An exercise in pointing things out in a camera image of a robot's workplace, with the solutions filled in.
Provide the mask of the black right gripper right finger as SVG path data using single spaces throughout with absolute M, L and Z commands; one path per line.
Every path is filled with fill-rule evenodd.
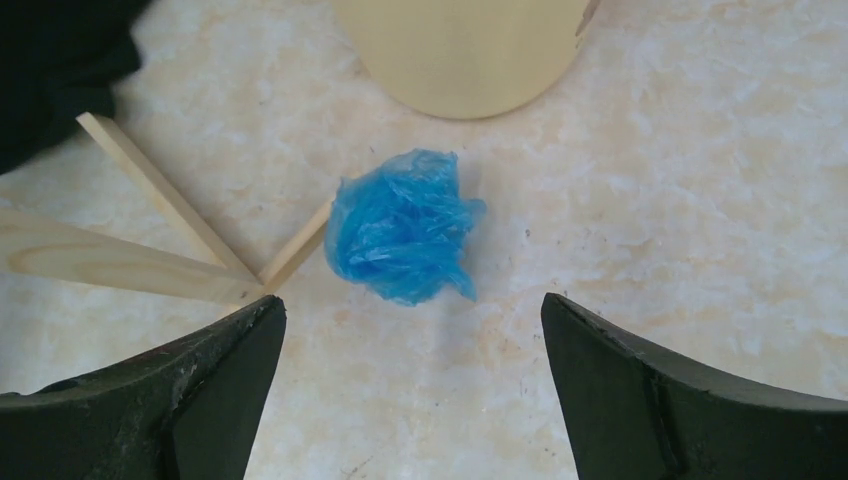
M 541 324 L 582 479 L 843 479 L 847 404 L 745 379 L 549 293 Z

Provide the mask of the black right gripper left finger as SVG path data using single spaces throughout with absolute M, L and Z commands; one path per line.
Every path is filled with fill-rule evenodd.
M 286 330 L 273 295 L 102 369 L 1 398 L 5 479 L 241 479 Z

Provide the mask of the wooden clothes rack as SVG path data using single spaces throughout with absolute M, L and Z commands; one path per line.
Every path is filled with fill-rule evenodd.
M 4 208 L 4 272 L 240 308 L 276 292 L 324 238 L 330 203 L 322 205 L 259 274 L 253 274 L 113 120 L 85 112 L 77 121 L 152 200 L 169 224 L 212 260 L 205 263 Z

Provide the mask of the blue plastic trash bag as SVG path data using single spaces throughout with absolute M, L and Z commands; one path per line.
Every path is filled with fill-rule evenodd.
M 454 152 L 413 149 L 342 179 L 324 234 L 330 269 L 406 306 L 446 287 L 476 300 L 463 261 L 486 204 L 461 195 L 458 162 Z

